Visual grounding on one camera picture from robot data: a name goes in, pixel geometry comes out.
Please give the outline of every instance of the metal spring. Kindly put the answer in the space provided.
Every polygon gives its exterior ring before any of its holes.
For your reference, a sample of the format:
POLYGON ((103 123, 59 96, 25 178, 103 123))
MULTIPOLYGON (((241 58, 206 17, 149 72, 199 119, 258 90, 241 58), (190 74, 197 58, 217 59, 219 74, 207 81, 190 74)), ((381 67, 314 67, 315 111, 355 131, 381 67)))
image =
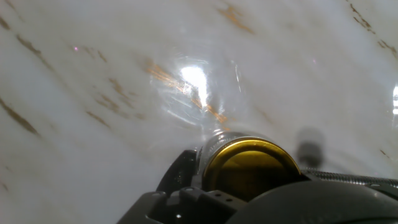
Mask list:
POLYGON ((321 180, 334 181, 334 182, 344 182, 349 184, 388 184, 390 186, 398 188, 398 180, 387 179, 387 178, 377 178, 377 177, 366 177, 360 175, 348 175, 348 174, 335 174, 330 172, 322 172, 313 169, 301 170, 303 174, 312 174, 321 180))

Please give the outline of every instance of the white marble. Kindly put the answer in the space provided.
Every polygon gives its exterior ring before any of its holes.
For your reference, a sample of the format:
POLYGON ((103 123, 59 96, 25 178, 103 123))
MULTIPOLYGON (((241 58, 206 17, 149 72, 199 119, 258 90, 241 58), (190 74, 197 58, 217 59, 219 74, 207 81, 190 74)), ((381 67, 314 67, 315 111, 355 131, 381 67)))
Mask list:
POLYGON ((398 178, 397 9, 1 0, 0 223, 116 223, 216 129, 294 156, 313 128, 323 170, 398 178))

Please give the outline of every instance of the gold cap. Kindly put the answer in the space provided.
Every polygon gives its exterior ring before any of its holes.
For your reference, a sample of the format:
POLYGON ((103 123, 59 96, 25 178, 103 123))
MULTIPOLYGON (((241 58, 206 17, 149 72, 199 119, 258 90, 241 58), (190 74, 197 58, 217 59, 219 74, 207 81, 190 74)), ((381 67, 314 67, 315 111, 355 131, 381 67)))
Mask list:
POLYGON ((204 170, 202 187, 250 201, 300 178, 300 169, 282 148, 264 139, 241 138, 225 144, 213 155, 204 170))

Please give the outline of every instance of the black machine part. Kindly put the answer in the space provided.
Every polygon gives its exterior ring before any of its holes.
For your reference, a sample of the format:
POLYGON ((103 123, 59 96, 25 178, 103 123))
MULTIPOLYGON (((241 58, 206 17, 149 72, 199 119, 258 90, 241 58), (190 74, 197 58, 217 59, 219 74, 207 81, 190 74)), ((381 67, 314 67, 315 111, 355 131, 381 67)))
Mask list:
POLYGON ((348 184, 304 172, 302 181, 247 203, 219 190, 192 187, 195 155, 184 151, 157 191, 142 195, 118 224, 398 224, 398 189, 384 181, 348 184))

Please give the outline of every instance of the marble floor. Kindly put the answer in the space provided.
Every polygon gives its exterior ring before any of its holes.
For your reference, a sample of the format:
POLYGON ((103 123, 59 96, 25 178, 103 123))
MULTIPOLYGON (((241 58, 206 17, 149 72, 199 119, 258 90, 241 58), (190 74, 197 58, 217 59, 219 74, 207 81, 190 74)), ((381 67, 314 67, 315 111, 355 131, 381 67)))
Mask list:
POLYGON ((116 223, 216 130, 398 178, 398 1, 0 0, 0 223, 116 223))

